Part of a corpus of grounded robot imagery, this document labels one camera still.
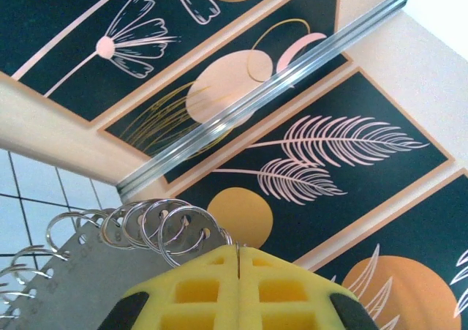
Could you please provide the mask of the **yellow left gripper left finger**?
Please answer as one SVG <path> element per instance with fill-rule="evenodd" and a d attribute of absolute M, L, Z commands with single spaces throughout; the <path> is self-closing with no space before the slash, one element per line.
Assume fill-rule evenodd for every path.
<path fill-rule="evenodd" d="M 237 329 L 238 251 L 218 247 L 131 287 L 99 329 Z"/>

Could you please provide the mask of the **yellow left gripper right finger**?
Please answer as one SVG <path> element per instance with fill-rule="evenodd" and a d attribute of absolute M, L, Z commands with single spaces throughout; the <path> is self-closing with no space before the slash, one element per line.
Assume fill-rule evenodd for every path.
<path fill-rule="evenodd" d="M 351 291 L 252 247 L 239 249 L 240 329 L 377 329 Z"/>

